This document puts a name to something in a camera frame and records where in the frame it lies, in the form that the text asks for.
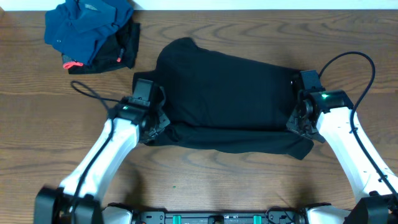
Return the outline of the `black t-shirt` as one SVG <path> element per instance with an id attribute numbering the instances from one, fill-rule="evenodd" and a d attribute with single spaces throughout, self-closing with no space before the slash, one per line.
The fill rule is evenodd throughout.
<path id="1" fill-rule="evenodd" d="M 313 142 L 289 131 L 296 104 L 291 81 L 298 70 L 203 49 L 177 39 L 159 54 L 154 70 L 134 79 L 162 86 L 170 120 L 151 146 L 263 152 L 303 159 Z"/>

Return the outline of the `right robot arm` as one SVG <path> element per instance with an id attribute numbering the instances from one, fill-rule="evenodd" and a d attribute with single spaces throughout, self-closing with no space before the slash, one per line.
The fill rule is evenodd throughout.
<path id="1" fill-rule="evenodd" d="M 327 142 L 353 191 L 352 210 L 309 206 L 306 223 L 397 223 L 397 175 L 362 128 L 354 105 L 342 90 L 300 90 L 287 128 L 302 137 Z"/>

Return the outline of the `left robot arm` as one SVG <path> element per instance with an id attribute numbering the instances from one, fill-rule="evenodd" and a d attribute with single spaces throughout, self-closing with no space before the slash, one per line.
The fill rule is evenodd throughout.
<path id="1" fill-rule="evenodd" d="M 56 189 L 43 187 L 37 194 L 34 223 L 134 223 L 130 208 L 101 203 L 125 157 L 169 125 L 164 104 L 163 96 L 127 96 L 108 108 L 98 140 L 77 168 Z"/>

